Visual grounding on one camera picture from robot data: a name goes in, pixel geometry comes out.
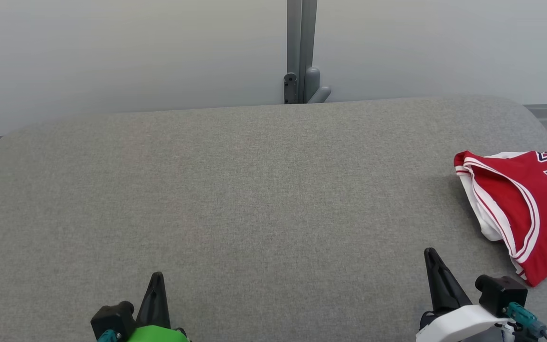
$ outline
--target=metal pole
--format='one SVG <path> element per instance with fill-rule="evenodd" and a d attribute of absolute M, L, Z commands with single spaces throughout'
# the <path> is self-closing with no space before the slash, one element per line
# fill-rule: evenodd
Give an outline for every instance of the metal pole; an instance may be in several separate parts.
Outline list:
<path fill-rule="evenodd" d="M 305 104 L 305 71 L 313 64 L 313 37 L 315 36 L 315 17 L 318 0 L 302 0 L 301 8 L 301 45 L 299 52 L 299 103 Z"/>
<path fill-rule="evenodd" d="M 286 75 L 284 103 L 300 104 L 298 93 L 299 51 L 301 50 L 301 0 L 286 2 Z"/>

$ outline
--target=red jersey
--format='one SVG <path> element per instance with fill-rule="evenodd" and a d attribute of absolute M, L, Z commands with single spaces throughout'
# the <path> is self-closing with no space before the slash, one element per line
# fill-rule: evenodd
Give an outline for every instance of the red jersey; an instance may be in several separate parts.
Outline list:
<path fill-rule="evenodd" d="M 503 240 L 530 286 L 547 277 L 547 152 L 502 152 L 454 159 L 481 231 Z"/>

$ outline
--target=white wall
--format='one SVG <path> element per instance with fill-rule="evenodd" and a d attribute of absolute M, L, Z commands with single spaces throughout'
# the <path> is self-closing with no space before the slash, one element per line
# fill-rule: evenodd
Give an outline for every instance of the white wall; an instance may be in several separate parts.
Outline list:
<path fill-rule="evenodd" d="M 319 0 L 328 101 L 477 93 L 547 104 L 547 0 Z"/>
<path fill-rule="evenodd" d="M 41 119 L 282 103 L 283 0 L 0 0 L 0 135 Z"/>

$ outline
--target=teal cable connector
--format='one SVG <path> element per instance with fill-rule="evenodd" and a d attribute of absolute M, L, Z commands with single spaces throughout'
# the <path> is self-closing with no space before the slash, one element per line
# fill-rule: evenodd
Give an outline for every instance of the teal cable connector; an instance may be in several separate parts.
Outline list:
<path fill-rule="evenodd" d="M 525 309 L 522 305 L 516 302 L 511 302 L 507 308 L 504 308 L 504 313 L 517 323 L 523 325 L 523 327 L 525 327 L 525 329 L 527 329 L 527 331 L 535 337 L 543 337 L 547 340 L 546 325 L 540 322 L 538 317 L 532 314 L 529 310 Z"/>
<path fill-rule="evenodd" d="M 117 342 L 117 335 L 115 334 L 115 331 L 109 329 L 104 331 L 96 342 Z"/>

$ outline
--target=gray cushion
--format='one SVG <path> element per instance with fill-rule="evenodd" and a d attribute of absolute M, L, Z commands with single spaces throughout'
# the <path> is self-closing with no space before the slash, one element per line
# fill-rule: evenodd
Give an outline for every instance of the gray cushion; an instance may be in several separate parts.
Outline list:
<path fill-rule="evenodd" d="M 453 157 L 547 150 L 482 96 L 92 115 L 0 142 L 0 340 L 89 341 L 163 271 L 195 342 L 410 341 L 435 247 L 473 301 L 513 275 Z M 547 323 L 547 280 L 527 308 Z"/>

